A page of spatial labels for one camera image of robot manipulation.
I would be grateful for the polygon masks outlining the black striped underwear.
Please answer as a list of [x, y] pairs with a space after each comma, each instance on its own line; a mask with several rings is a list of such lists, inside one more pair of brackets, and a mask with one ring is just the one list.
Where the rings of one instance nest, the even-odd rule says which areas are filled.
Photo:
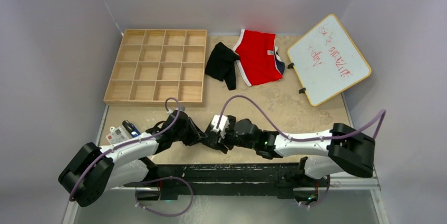
[[207, 138], [203, 142], [204, 145], [214, 149], [224, 152], [225, 146], [220, 143], [221, 140], [221, 129], [215, 128], [214, 123], [211, 121], [205, 131]]

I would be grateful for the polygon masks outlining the plain black underwear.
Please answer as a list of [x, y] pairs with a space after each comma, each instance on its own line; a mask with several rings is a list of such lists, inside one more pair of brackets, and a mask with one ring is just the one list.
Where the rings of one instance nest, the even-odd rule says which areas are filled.
[[205, 74], [216, 80], [225, 81], [228, 90], [235, 90], [237, 87], [235, 62], [238, 60], [240, 60], [239, 55], [219, 42], [209, 56]]

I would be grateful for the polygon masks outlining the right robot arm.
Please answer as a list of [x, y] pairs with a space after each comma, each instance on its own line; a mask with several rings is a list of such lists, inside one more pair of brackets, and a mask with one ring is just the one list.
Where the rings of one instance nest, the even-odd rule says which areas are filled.
[[214, 116], [205, 130], [208, 137], [205, 145], [223, 153], [233, 147], [252, 149], [269, 160], [302, 155], [296, 179], [304, 186], [339, 172], [360, 178], [373, 175], [375, 139], [344, 123], [335, 123], [332, 129], [316, 133], [290, 134], [261, 130], [249, 119], [237, 122], [232, 122], [230, 116], [218, 119]]

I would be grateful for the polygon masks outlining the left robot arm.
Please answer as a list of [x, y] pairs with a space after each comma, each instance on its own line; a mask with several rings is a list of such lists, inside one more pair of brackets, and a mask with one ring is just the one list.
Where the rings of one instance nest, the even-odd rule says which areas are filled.
[[136, 183], [145, 187], [166, 171], [150, 160], [181, 141], [186, 146], [199, 143], [206, 134], [183, 111], [175, 110], [165, 121], [158, 122], [139, 136], [122, 143], [99, 147], [83, 145], [58, 177], [58, 182], [81, 207], [94, 203], [103, 192]]

